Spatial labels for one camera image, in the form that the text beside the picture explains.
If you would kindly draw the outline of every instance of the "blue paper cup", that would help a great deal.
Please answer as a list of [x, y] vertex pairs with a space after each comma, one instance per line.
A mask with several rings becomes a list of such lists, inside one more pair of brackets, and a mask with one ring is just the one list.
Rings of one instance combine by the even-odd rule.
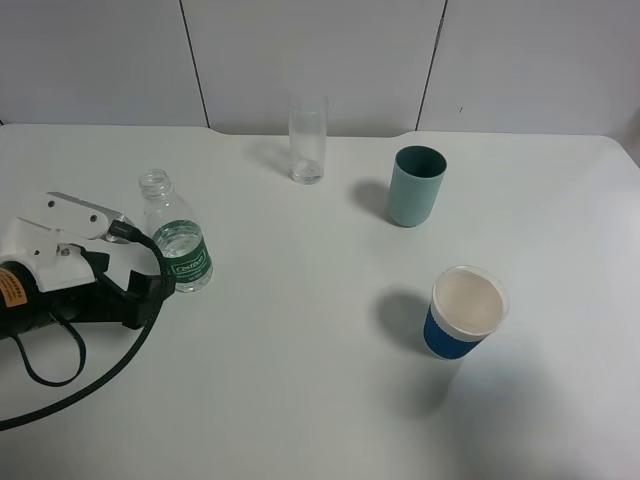
[[496, 331], [508, 310], [507, 292], [489, 272], [449, 268], [433, 286], [424, 339], [440, 358], [463, 357]]

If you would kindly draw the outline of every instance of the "orange label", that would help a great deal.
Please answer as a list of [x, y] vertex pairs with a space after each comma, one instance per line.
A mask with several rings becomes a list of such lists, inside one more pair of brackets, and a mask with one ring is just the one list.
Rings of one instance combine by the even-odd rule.
[[27, 294], [20, 280], [4, 268], [0, 268], [0, 292], [7, 307], [17, 307], [27, 303]]

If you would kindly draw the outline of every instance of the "plastic water bottle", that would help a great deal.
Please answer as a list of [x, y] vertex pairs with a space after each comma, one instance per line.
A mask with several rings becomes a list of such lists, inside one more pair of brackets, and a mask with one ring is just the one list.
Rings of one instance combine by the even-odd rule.
[[147, 235], [168, 260], [176, 290], [197, 292], [211, 280], [213, 263], [193, 209], [173, 190], [164, 170], [148, 170], [138, 180]]

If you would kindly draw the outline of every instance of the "bottle neck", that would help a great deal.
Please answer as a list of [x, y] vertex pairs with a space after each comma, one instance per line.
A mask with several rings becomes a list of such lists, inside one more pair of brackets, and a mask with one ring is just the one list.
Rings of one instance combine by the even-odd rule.
[[147, 200], [162, 200], [172, 193], [171, 180], [164, 170], [154, 168], [138, 177], [140, 191]]

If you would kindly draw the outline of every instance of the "clear drinking glass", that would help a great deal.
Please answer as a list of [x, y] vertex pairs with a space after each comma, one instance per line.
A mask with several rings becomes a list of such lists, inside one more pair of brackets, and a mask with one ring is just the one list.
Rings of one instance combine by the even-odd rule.
[[304, 185], [324, 176], [327, 145], [327, 97], [296, 97], [289, 109], [291, 178]]

